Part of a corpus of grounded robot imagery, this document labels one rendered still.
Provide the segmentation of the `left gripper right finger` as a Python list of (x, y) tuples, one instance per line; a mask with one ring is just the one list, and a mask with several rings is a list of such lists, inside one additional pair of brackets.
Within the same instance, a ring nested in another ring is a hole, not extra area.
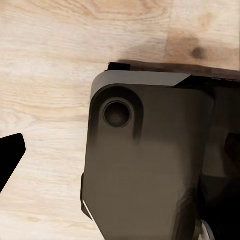
[(240, 173), (240, 135), (235, 133), (228, 133), (224, 151)]

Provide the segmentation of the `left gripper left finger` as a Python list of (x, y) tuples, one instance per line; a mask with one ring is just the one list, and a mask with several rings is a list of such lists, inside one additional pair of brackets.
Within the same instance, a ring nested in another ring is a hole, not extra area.
[(22, 133), (0, 138), (0, 193), (26, 153)]

